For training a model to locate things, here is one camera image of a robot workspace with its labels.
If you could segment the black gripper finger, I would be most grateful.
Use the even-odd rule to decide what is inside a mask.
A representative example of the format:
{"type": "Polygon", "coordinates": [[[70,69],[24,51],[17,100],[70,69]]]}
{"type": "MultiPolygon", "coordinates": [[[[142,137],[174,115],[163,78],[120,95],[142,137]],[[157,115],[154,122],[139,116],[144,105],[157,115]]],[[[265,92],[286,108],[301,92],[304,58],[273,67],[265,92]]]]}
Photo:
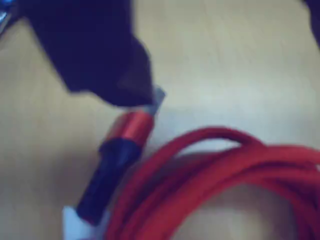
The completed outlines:
{"type": "Polygon", "coordinates": [[[153,103],[151,60],[135,36],[131,0],[21,0],[18,6],[69,91],[120,107],[153,103]]]}
{"type": "Polygon", "coordinates": [[[310,27],[317,46],[320,47],[320,0],[304,0],[309,10],[310,27]]]}

